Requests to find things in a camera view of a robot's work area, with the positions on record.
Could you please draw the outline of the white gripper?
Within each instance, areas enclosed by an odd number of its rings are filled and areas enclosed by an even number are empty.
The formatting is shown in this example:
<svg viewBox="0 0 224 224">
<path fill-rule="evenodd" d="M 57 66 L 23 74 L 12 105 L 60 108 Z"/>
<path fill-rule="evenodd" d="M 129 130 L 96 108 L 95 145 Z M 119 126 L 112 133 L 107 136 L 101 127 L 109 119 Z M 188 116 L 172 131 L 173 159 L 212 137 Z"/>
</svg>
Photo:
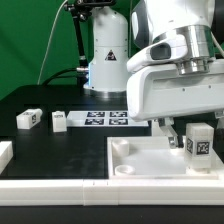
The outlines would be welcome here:
<svg viewBox="0 0 224 224">
<path fill-rule="evenodd" d="M 129 116 L 136 121 L 158 119 L 171 149 L 183 148 L 174 119 L 224 110 L 224 59 L 209 64 L 204 74 L 179 75 L 174 64 L 147 66 L 127 83 Z"/>
</svg>

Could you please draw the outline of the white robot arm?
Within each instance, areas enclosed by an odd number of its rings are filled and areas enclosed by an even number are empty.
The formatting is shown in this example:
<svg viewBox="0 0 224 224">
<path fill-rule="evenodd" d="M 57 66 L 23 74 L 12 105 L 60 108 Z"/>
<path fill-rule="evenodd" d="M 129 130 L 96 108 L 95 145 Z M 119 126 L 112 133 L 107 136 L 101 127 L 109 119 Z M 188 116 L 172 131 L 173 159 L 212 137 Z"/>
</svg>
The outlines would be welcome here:
<svg viewBox="0 0 224 224">
<path fill-rule="evenodd" d="M 107 27 L 95 12 L 98 53 L 84 88 L 91 93 L 124 91 L 136 121 L 224 110 L 224 59 L 217 59 L 211 27 L 216 0 L 140 0 L 131 15 L 140 51 L 127 61 L 126 77 L 107 61 Z"/>
</svg>

